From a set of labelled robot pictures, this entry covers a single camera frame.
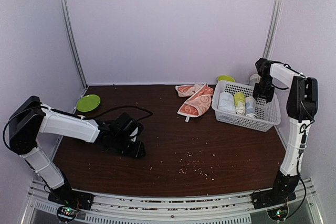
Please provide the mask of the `blue polka dot towel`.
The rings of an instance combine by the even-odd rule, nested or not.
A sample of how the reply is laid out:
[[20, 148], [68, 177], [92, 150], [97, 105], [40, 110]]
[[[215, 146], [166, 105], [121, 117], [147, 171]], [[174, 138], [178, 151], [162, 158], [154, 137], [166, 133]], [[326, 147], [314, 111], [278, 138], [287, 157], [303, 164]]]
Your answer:
[[249, 96], [245, 99], [245, 115], [249, 118], [257, 118], [257, 114], [255, 111], [256, 100], [253, 96]]

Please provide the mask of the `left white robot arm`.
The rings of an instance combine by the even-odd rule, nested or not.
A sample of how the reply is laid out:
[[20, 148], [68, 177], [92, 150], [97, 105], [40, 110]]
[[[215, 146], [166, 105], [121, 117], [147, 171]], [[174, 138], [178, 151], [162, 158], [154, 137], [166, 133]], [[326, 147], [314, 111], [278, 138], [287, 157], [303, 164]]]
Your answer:
[[117, 153], [143, 158], [145, 145], [139, 140], [143, 125], [126, 112], [117, 119], [98, 120], [57, 110], [29, 97], [6, 122], [2, 138], [5, 146], [22, 157], [47, 184], [64, 205], [71, 205], [75, 192], [67, 187], [65, 175], [40, 147], [39, 134], [54, 134], [99, 144]]

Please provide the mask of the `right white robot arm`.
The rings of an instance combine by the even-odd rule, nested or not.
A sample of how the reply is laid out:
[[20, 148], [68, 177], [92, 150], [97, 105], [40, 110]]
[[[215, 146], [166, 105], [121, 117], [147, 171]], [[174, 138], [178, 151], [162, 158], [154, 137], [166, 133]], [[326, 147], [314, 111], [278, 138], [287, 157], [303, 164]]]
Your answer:
[[283, 83], [284, 88], [289, 90], [286, 104], [290, 123], [289, 140], [285, 157], [269, 192], [271, 202], [279, 204], [294, 192], [301, 178], [302, 158], [318, 110], [318, 82], [280, 61], [260, 58], [255, 66], [260, 76], [260, 81], [253, 90], [255, 99], [262, 98], [267, 103], [272, 101], [276, 88], [273, 79]]

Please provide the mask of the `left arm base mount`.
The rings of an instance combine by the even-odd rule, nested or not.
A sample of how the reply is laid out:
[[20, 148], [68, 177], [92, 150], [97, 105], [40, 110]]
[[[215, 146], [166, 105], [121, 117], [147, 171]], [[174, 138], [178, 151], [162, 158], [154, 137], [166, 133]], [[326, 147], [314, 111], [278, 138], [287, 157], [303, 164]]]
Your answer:
[[64, 184], [57, 189], [52, 189], [48, 184], [48, 200], [59, 204], [56, 210], [56, 217], [63, 223], [74, 221], [82, 210], [90, 210], [94, 195], [76, 191], [69, 184]]

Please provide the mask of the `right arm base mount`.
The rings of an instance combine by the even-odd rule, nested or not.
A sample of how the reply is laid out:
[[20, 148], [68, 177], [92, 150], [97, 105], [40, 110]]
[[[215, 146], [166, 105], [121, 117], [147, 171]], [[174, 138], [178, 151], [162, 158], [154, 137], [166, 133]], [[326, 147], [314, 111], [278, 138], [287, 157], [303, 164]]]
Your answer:
[[268, 217], [273, 221], [285, 221], [289, 217], [288, 202], [296, 199], [295, 188], [285, 185], [273, 185], [272, 189], [255, 190], [251, 194], [254, 209], [267, 209]]

